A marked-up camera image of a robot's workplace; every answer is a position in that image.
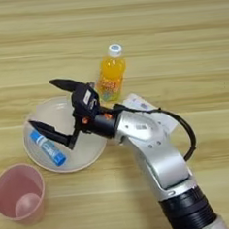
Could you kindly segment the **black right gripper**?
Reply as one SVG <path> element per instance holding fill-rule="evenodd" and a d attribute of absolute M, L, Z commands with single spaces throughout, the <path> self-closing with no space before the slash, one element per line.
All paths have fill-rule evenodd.
<path fill-rule="evenodd" d="M 67 92 L 73 92 L 78 87 L 84 85 L 83 82 L 76 82 L 71 79 L 50 80 L 49 83 Z M 91 118 L 86 114 L 81 115 L 77 112 L 73 112 L 73 117 L 75 118 L 77 127 L 79 127 L 83 133 L 96 134 L 107 139 L 115 136 L 116 114 L 100 111 L 94 118 Z M 41 135 L 44 135 L 47 139 L 62 144 L 70 150 L 75 147 L 75 143 L 79 137 L 79 129 L 77 127 L 74 128 L 74 132 L 71 135 L 65 135 L 61 132 L 57 132 L 53 126 L 37 120 L 29 120 L 28 123 L 30 123 L 34 129 L 36 129 Z"/>

